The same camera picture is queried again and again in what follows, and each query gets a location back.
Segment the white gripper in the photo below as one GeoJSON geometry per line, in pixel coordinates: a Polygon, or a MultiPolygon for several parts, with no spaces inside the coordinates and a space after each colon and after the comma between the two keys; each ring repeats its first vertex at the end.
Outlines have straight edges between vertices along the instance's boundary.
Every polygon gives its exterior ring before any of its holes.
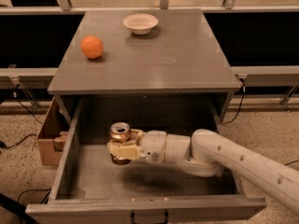
{"type": "Polygon", "coordinates": [[[161,164],[164,162],[166,132],[150,131],[144,133],[139,129],[132,129],[128,142],[107,144],[109,153],[113,157],[130,161],[139,158],[148,163],[161,164]]]}

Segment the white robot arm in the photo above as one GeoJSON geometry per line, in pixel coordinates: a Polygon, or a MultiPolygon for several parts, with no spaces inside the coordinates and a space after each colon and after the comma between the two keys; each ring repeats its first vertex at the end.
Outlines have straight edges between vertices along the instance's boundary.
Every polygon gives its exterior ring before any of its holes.
{"type": "Polygon", "coordinates": [[[118,122],[110,127],[111,159],[120,165],[143,160],[174,163],[189,175],[212,177],[225,167],[247,179],[277,202],[299,212],[299,172],[206,129],[192,136],[144,132],[118,122]]]}

